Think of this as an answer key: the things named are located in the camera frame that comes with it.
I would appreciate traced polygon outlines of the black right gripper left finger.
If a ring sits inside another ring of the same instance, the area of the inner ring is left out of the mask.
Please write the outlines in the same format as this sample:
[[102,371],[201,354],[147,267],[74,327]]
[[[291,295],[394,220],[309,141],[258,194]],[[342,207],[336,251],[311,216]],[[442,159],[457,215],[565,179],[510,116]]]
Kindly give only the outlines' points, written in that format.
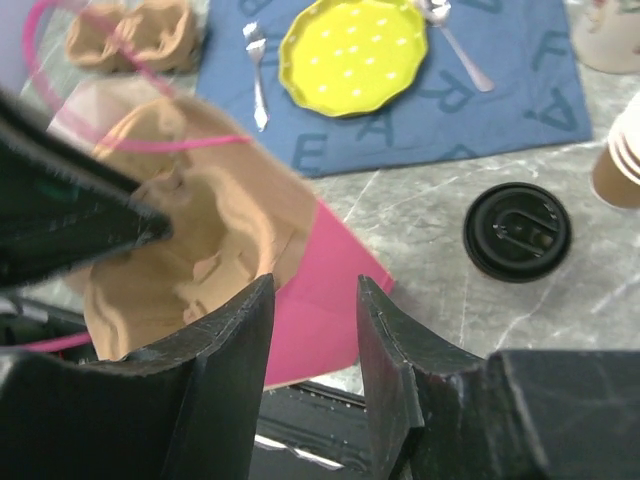
[[245,479],[274,320],[264,275],[124,359],[1,355],[5,479]]

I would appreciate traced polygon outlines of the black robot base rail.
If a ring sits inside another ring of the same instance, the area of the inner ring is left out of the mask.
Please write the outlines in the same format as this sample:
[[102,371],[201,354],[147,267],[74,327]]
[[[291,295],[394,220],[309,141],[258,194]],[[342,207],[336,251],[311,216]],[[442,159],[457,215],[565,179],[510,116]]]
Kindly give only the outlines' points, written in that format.
[[[54,354],[94,361],[81,315],[21,296],[1,298],[1,345],[61,340]],[[315,382],[263,394],[251,479],[372,479],[364,398]]]

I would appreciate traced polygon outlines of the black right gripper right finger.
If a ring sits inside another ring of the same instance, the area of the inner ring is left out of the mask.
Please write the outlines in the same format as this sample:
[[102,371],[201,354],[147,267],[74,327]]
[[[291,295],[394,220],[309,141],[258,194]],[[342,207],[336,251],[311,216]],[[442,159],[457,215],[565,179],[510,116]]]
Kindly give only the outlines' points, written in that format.
[[477,357],[358,280],[357,329],[378,479],[635,479],[635,351]]

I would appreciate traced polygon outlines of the kraft paper takeout bag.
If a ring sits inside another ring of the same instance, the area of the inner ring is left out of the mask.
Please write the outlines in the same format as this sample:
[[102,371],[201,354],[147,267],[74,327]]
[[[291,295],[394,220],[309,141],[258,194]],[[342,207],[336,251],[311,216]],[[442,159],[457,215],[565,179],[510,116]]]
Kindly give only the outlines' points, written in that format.
[[264,385],[299,383],[358,357],[355,291],[390,274],[305,180],[215,106],[144,63],[131,77],[84,81],[67,99],[50,88],[34,44],[46,3],[29,11],[24,59],[63,139],[132,179],[133,196],[172,223],[172,236],[82,268],[97,355],[120,360],[228,303],[258,277],[275,283]]

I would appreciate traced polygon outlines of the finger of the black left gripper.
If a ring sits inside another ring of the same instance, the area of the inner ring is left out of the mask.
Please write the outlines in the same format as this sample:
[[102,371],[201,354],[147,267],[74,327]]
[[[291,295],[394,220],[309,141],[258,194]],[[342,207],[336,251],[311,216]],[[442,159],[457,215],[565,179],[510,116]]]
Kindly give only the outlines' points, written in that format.
[[1,285],[19,288],[171,236],[138,183],[46,132],[42,112],[1,92]]

